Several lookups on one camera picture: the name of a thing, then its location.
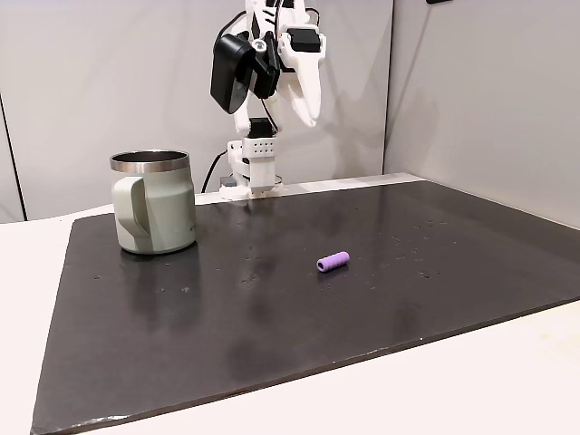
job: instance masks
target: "gray wall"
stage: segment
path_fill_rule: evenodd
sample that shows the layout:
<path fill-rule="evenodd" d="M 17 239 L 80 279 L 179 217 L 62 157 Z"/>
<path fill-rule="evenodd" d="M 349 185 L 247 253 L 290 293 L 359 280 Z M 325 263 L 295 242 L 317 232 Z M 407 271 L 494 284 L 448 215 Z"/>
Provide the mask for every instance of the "gray wall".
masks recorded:
<path fill-rule="evenodd" d="M 24 220 L 14 166 L 8 148 L 4 120 L 0 111 L 0 224 Z"/>
<path fill-rule="evenodd" d="M 287 111 L 285 183 L 382 171 L 392 0 L 307 2 L 328 37 L 323 114 Z M 197 191 L 237 139 L 209 96 L 212 46 L 243 0 L 0 0 L 0 83 L 30 218 L 111 202 L 108 158 L 187 150 Z M 263 116 L 261 111 L 255 116 Z M 226 159 L 216 168 L 229 175 Z"/>
<path fill-rule="evenodd" d="M 580 227 L 580 2 L 397 0 L 385 168 Z"/>

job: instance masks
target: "white table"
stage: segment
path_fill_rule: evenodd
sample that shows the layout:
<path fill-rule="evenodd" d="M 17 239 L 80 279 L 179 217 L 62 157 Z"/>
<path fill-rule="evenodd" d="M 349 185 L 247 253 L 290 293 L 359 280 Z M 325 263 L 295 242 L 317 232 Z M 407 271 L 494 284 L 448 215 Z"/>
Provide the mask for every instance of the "white table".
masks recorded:
<path fill-rule="evenodd" d="M 419 180 L 289 186 L 287 195 Z M 220 201 L 198 195 L 198 204 Z M 0 226 L 0 391 L 6 435 L 30 430 L 44 346 L 76 218 Z M 95 435 L 580 433 L 580 303 Z"/>

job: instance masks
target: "purple foam tube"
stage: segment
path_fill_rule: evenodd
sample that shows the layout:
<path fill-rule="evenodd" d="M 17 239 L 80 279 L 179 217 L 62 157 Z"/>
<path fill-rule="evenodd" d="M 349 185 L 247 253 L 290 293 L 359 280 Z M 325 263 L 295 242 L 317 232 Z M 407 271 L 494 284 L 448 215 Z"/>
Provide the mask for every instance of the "purple foam tube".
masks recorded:
<path fill-rule="evenodd" d="M 339 252 L 333 256 L 321 258 L 316 262 L 316 266 L 321 272 L 328 272 L 336 267 L 345 265 L 349 261 L 351 261 L 351 257 L 348 255 L 348 252 Z"/>

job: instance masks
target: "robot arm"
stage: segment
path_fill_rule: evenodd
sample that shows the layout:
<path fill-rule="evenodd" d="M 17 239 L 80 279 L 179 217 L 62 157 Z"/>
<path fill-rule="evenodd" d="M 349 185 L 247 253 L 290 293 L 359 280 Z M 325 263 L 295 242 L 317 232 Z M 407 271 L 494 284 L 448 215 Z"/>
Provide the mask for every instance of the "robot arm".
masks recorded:
<path fill-rule="evenodd" d="M 249 92 L 267 100 L 279 91 L 313 127 L 320 116 L 319 66 L 326 56 L 326 37 L 318 25 L 308 23 L 304 0 L 246 0 L 245 21 L 235 26 L 237 34 L 216 41 L 212 96 L 232 114 Z"/>
<path fill-rule="evenodd" d="M 319 66 L 326 38 L 309 21 L 304 0 L 246 0 L 245 22 L 216 40 L 211 95 L 234 114 L 237 133 L 243 136 L 228 143 L 227 155 L 236 189 L 245 188 L 250 198 L 276 185 L 280 97 L 309 127 L 320 116 Z M 267 118 L 250 118 L 252 95 L 261 100 Z"/>

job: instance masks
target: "dark slate board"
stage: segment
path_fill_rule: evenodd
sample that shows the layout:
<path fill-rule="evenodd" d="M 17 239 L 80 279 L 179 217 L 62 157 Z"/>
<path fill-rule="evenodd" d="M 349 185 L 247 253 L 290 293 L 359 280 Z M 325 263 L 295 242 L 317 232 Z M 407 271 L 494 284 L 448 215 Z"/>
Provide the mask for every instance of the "dark slate board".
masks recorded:
<path fill-rule="evenodd" d="M 350 266 L 316 271 L 342 250 Z M 167 256 L 125 253 L 112 215 L 88 217 L 32 433 L 224 399 L 579 296 L 580 232 L 427 181 L 198 207 L 198 244 Z"/>

